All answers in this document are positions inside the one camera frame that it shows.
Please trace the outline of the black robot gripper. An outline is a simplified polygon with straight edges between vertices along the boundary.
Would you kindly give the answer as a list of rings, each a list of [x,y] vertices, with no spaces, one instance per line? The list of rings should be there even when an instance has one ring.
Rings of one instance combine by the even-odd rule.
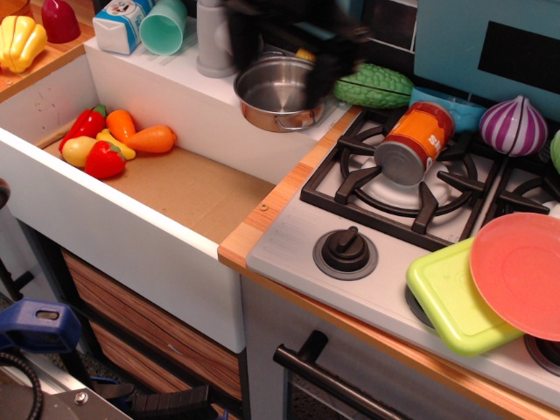
[[[366,59],[369,29],[336,1],[226,1],[225,10],[237,70],[256,60],[266,35],[315,55],[305,85],[307,109],[316,108]]]

